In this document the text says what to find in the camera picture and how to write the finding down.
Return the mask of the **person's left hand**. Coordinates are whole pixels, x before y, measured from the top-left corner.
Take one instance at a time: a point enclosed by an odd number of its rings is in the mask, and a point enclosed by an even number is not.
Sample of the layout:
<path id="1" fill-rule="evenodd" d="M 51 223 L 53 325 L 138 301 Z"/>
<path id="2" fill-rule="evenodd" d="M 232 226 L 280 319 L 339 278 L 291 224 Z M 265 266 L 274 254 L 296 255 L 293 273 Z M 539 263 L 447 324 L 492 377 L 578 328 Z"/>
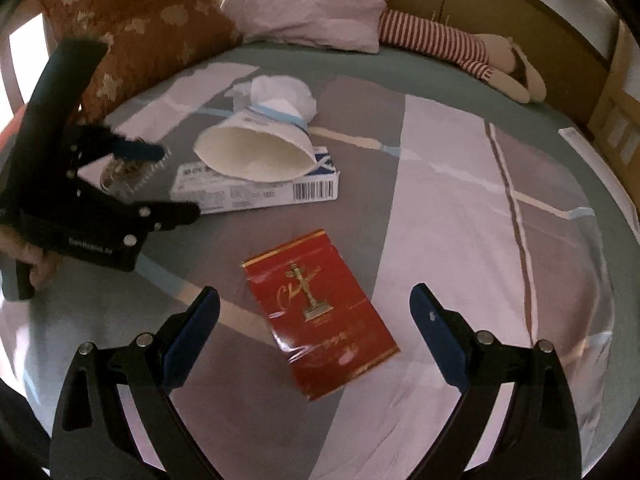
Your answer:
<path id="1" fill-rule="evenodd" d="M 12 226 L 2 224 L 0 237 L 1 255 L 28 264 L 30 284 L 35 290 L 44 289 L 55 276 L 63 257 L 30 244 Z"/>

